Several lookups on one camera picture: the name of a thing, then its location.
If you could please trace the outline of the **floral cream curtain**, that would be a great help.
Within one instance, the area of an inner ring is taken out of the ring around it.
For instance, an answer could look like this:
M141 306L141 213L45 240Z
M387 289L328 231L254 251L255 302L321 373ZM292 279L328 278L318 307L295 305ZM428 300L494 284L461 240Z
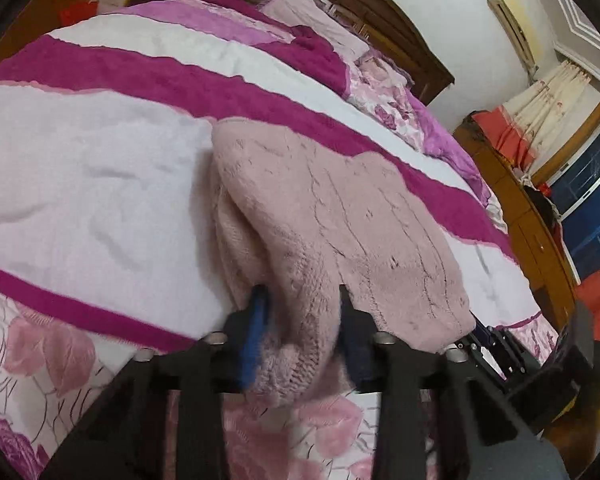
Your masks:
M509 113L528 125L538 128L532 146L538 150L533 164L546 153L562 131L567 115L572 111L591 81L591 76L578 64L562 61L546 76L535 81L504 104Z

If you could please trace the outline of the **red bag on floor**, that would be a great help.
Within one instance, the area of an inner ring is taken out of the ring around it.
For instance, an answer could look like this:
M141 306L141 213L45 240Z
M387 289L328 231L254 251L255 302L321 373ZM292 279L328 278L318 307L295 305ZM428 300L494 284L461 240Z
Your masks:
M80 1L71 3L59 12L59 21L62 27L78 24L79 22L94 18L98 10L98 1Z

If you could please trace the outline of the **lilac ruffled pillow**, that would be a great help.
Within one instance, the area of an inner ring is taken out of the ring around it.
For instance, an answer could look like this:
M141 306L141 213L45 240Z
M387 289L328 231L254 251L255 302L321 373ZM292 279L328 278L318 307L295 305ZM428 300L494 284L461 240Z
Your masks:
M346 62L356 62L370 50L365 41L321 10L314 0L270 0L259 10L287 26L306 26L327 40Z

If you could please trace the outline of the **dark window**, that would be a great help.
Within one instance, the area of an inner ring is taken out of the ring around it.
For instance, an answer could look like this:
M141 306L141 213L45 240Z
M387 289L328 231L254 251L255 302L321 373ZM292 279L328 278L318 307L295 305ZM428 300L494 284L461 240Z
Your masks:
M533 176L547 188L562 227L562 248L577 282L600 270L600 102Z

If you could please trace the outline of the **floral pink quilt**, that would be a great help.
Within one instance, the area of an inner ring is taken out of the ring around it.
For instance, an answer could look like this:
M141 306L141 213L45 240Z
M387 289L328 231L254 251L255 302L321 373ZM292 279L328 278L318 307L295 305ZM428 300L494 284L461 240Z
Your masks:
M377 54L348 64L347 100L415 151L446 162L462 177L500 231L508 231L502 207L476 163L411 92L410 80Z

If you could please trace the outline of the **striped magenta white bedspread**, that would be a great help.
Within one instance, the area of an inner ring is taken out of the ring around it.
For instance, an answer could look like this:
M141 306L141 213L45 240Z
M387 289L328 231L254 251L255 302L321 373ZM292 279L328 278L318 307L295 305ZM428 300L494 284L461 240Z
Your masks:
M446 162L348 102L349 63L242 0L137 4L0 63L0 451L19 477L42 478L137 351L186 349L243 308L212 218L223 119L385 157L442 229L475 327L507 328L548 358L558 335L507 233ZM370 478L378 396L348 379L271 406L249 387L224 408L233 478Z

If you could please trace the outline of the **wall air conditioner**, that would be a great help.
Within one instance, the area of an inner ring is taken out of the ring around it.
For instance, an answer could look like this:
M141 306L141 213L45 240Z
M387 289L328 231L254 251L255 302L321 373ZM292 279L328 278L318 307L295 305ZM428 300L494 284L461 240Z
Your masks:
M528 76L539 69L542 49L524 5L519 0L486 0L509 38Z

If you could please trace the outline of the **red cloth on cabinet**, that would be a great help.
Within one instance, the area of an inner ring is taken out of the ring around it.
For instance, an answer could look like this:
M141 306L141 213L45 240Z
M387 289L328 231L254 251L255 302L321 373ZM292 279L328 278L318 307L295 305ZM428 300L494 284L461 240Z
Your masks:
M538 157L532 146L538 128L528 125L509 113L504 105L494 110L482 110L471 115L488 140L513 167L527 171Z

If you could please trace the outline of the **dark wooden headboard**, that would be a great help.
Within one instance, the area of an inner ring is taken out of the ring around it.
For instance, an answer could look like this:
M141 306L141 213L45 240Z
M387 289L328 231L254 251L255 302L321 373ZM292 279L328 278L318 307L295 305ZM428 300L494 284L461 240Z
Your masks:
M246 1L261 3L264 0ZM317 0L317 5L406 70L414 81L412 92L419 101L428 104L454 84L454 76L393 0Z

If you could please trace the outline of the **wooden side cabinet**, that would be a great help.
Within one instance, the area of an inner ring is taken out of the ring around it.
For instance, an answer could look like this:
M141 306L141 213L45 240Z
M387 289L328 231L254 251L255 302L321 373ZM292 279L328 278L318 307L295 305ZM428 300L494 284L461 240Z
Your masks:
M576 307L571 271L550 236L538 208L515 177L512 168L492 148L478 124L466 117L454 138L468 151L503 209L508 236L536 303L550 324L560 330Z

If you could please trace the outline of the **pink knitted sweater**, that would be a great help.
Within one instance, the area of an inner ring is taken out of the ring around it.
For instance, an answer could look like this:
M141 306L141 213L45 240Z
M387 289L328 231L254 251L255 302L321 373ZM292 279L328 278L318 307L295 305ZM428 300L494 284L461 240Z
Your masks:
M340 295L411 347L436 352L475 327L440 226L399 170L283 126L228 118L212 129L212 218L237 307L271 294L250 396L271 406L348 386L336 357Z

